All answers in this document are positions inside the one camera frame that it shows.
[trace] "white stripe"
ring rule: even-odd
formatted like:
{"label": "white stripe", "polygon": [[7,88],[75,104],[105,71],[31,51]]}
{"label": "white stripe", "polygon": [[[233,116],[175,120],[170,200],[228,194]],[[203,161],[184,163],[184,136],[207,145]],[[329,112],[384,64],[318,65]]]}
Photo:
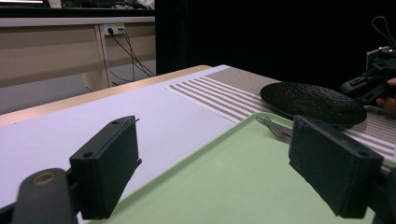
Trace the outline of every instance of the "white stripe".
{"label": "white stripe", "polygon": [[256,106],[256,107],[259,107],[259,108],[263,108],[263,103],[261,103],[261,104],[255,104],[255,103],[252,103],[252,102],[250,102],[250,101],[248,101],[248,100],[246,100],[246,99],[241,98],[241,97],[238,96],[238,95],[234,95],[234,94],[225,92],[225,91],[223,91],[223,90],[213,89],[213,87],[209,87],[209,86],[205,86],[206,89],[202,89],[202,87],[198,86],[198,85],[203,85],[202,83],[196,83],[196,82],[192,81],[192,82],[189,82],[189,84],[193,85],[193,86],[196,87],[196,88],[199,88],[200,90],[211,91],[212,95],[217,95],[217,96],[219,96],[219,97],[226,98],[226,99],[228,99],[229,101],[234,102],[235,104],[238,104],[238,105],[247,107],[247,108],[249,108],[249,109],[251,109],[251,110],[253,110],[253,111],[260,111],[260,110],[258,110],[257,108],[253,108],[252,106]]}
{"label": "white stripe", "polygon": [[[231,116],[229,116],[228,114],[225,114],[225,113],[222,113],[222,112],[218,111],[216,108],[213,108],[213,107],[210,106],[210,105],[206,105],[206,104],[204,104],[204,103],[202,103],[202,102],[200,102],[200,101],[198,101],[198,100],[196,100],[196,99],[194,99],[194,98],[192,98],[192,97],[190,97],[190,96],[184,94],[183,92],[180,92],[180,91],[185,91],[185,90],[181,90],[178,86],[172,85],[172,87],[176,88],[176,90],[173,89],[173,88],[171,88],[171,86],[166,87],[165,89],[168,90],[168,91],[171,91],[171,92],[173,92],[173,93],[175,93],[175,94],[177,94],[177,95],[179,95],[179,96],[182,96],[182,97],[184,97],[184,98],[187,98],[187,99],[189,99],[189,100],[195,102],[196,104],[201,105],[202,107],[204,107],[204,108],[206,108],[206,109],[208,109],[208,110],[210,110],[210,111],[212,111],[212,112],[214,112],[214,113],[216,113],[216,114],[218,114],[218,115],[220,115],[220,116],[222,116],[222,117],[224,117],[224,118],[226,118],[226,119],[228,119],[228,120],[230,120],[230,121],[232,121],[232,122],[234,122],[234,123],[238,123],[240,120],[243,119],[243,118],[241,118],[241,116],[238,116],[238,115],[237,115],[237,117],[240,118],[240,119],[236,119],[236,118],[234,118],[234,117],[231,117]],[[204,99],[203,97],[196,96],[196,95],[194,95],[194,97],[199,98],[199,99],[201,99],[201,100],[207,102],[207,100]],[[225,108],[224,106],[218,105],[218,107],[221,107],[222,109],[224,109],[224,110],[230,112],[231,114],[234,114],[233,111],[230,111],[228,108]]]}
{"label": "white stripe", "polygon": [[[192,86],[194,86],[195,88],[197,88],[198,90],[196,90],[196,89],[194,89],[194,88],[192,88],[192,87],[189,87],[189,86],[187,86],[187,85],[182,85],[182,86],[183,86],[184,88],[186,88],[187,91],[190,91],[191,94],[193,94],[193,95],[196,96],[197,98],[199,97],[200,99],[203,99],[203,100],[205,100],[205,101],[207,101],[207,102],[210,102],[210,103],[212,103],[213,105],[217,105],[217,106],[220,107],[220,108],[226,108],[225,106],[222,106],[222,105],[219,105],[219,104],[213,102],[212,99],[211,99],[211,98],[213,98],[213,95],[217,95],[217,96],[223,96],[223,95],[216,94],[216,93],[214,93],[214,92],[212,92],[213,94],[207,94],[207,93],[204,92],[206,89],[203,89],[202,87],[199,87],[199,86],[194,85],[191,81],[188,81],[188,83],[191,84]],[[206,97],[209,98],[209,99],[204,98],[204,97],[200,97],[200,96],[196,95],[195,93],[193,93],[193,91],[199,91],[199,90],[201,90],[200,93],[201,93],[202,95],[206,96]],[[225,101],[221,101],[220,99],[213,99],[213,100],[220,101],[220,102],[222,102],[224,105],[227,105],[227,106],[230,107],[230,108],[234,108],[235,110],[241,111],[242,113],[245,113],[245,114],[247,114],[247,115],[252,114],[252,112],[246,111],[245,109],[243,109],[243,108],[241,108],[241,107],[239,107],[239,106],[237,106],[237,105],[233,105],[233,104],[227,103],[227,102],[225,102]],[[258,111],[259,111],[259,110],[257,110],[257,109],[253,109],[253,108],[251,108],[251,110],[252,110],[253,112],[258,112]],[[229,110],[229,109],[227,109],[227,111],[230,111],[230,113],[233,113],[233,114],[237,115],[238,117],[241,117],[241,116],[244,117],[244,118],[246,117],[245,115],[238,114],[237,112],[232,111],[232,110]]]}
{"label": "white stripe", "polygon": [[[357,136],[349,135],[349,137],[355,139],[356,141],[358,141],[358,142],[360,142],[360,143],[362,143],[362,144],[365,144],[365,145],[368,145],[368,146],[371,146],[371,147],[375,147],[375,148],[378,148],[378,149],[382,149],[382,150],[384,150],[384,151],[387,151],[388,153],[393,153],[393,150],[389,150],[388,148],[378,146],[378,145],[373,144],[373,143],[371,143],[371,142],[368,142],[368,141],[366,141],[366,140],[364,140],[364,139],[361,139],[361,138],[359,138],[359,137],[357,137]],[[387,160],[390,160],[390,161],[393,160],[393,157],[391,157],[391,156],[389,156],[389,155],[382,154],[381,152],[377,152],[377,153],[381,154],[381,155],[382,155],[383,157],[385,157]]]}
{"label": "white stripe", "polygon": [[258,99],[258,100],[261,99],[258,95],[254,94],[254,93],[251,93],[251,92],[249,92],[249,91],[243,91],[243,90],[238,89],[238,88],[236,88],[236,87],[234,87],[234,86],[227,85],[227,84],[225,84],[225,83],[219,82],[219,81],[217,81],[217,80],[215,80],[215,79],[212,79],[212,78],[210,78],[210,77],[200,77],[200,79],[210,79],[210,82],[215,82],[215,83],[217,83],[218,85],[227,86],[227,87],[229,87],[230,89],[233,89],[233,90],[239,91],[239,92],[243,92],[243,93],[248,94],[248,95],[250,95],[250,96],[252,96],[253,98]]}
{"label": "white stripe", "polygon": [[372,137],[372,136],[370,136],[370,135],[368,135],[366,133],[358,133],[358,132],[356,132],[355,130],[352,130],[352,129],[346,129],[345,131],[347,133],[354,133],[354,134],[356,134],[356,135],[358,135],[360,137],[368,138],[370,140],[376,141],[378,143],[381,143],[381,144],[389,146],[389,147],[394,147],[394,145],[392,143],[386,142],[386,141],[384,141],[382,139],[379,139],[379,138]]}
{"label": "white stripe", "polygon": [[[233,94],[234,94],[235,96],[239,97],[239,98],[240,98],[240,97],[249,98],[249,96],[250,96],[250,97],[251,97],[250,100],[256,102],[256,103],[257,103],[256,105],[259,105],[259,106],[261,106],[261,107],[262,107],[262,105],[263,105],[262,98],[258,97],[257,95],[255,95],[255,94],[253,94],[253,93],[250,93],[250,92],[247,92],[247,91],[242,91],[242,92],[248,94],[248,96],[246,96],[246,95],[244,95],[243,93],[240,92],[241,90],[236,89],[236,88],[234,88],[234,87],[232,87],[232,86],[229,86],[229,85],[227,85],[227,84],[222,84],[222,86],[230,87],[232,90],[226,89],[226,88],[224,88],[224,87],[218,85],[218,82],[217,82],[216,80],[213,80],[213,81],[216,81],[217,83],[213,83],[212,80],[210,80],[210,81],[209,81],[209,80],[203,80],[203,78],[199,78],[199,79],[202,80],[203,82],[207,83],[207,84],[212,84],[212,85],[215,85],[216,87],[218,87],[218,89],[216,89],[216,91],[222,91],[222,92],[224,92],[224,94],[230,94],[230,93],[228,93],[228,92],[226,92],[226,91],[232,91]],[[247,100],[242,99],[242,98],[240,98],[240,99],[243,100],[244,102],[248,102],[249,104],[251,104],[250,101],[247,101]]]}

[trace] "light green plate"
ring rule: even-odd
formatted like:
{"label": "light green plate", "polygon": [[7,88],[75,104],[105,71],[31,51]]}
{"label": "light green plate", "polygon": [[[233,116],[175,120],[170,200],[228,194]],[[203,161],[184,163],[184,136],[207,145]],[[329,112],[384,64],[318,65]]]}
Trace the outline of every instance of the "light green plate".
{"label": "light green plate", "polygon": [[110,219],[90,223],[372,223],[370,209],[365,219],[336,217],[257,115],[292,125],[254,114],[122,200]]}

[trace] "white paper sheet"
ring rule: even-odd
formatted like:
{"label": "white paper sheet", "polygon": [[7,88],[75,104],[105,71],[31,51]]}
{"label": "white paper sheet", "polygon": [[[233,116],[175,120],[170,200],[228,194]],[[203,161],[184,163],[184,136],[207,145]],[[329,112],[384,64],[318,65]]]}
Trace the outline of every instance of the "white paper sheet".
{"label": "white paper sheet", "polygon": [[69,158],[110,121],[135,115],[142,164],[121,198],[182,161],[234,123],[165,89],[228,68],[221,65],[185,77],[107,97],[0,127],[0,207],[14,203],[24,178],[48,168],[68,169]]}

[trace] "wall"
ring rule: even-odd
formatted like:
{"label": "wall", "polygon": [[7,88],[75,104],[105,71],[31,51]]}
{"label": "wall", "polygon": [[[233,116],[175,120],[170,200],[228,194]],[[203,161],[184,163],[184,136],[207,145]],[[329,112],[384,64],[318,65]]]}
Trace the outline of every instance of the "wall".
{"label": "wall", "polygon": [[[125,28],[137,58],[155,60],[154,22]],[[106,88],[106,67],[131,60],[102,32],[101,24],[0,27],[0,88],[74,74],[84,74],[92,90]]]}
{"label": "wall", "polygon": [[373,17],[387,17],[396,34],[395,7],[389,0],[159,2],[157,72],[227,64],[338,90],[365,71],[367,51],[389,44]]}

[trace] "table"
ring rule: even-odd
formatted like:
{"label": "table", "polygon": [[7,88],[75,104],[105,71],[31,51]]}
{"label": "table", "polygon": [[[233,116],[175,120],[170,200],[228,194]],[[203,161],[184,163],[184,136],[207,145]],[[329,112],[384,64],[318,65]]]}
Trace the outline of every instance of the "table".
{"label": "table", "polygon": [[[0,140],[7,151],[0,153],[0,170],[7,182],[0,188],[0,206],[15,201],[17,186],[26,176],[45,168],[68,168],[68,158],[107,123],[135,115],[143,163],[125,188],[125,198],[249,114],[271,112],[261,105],[257,92],[251,92],[271,82],[277,80],[227,65],[202,65],[1,116]],[[195,94],[171,90],[189,86]],[[208,87],[236,92],[242,100],[234,101],[250,106],[202,90]],[[224,110],[213,103],[227,105],[233,113],[220,113]]]}

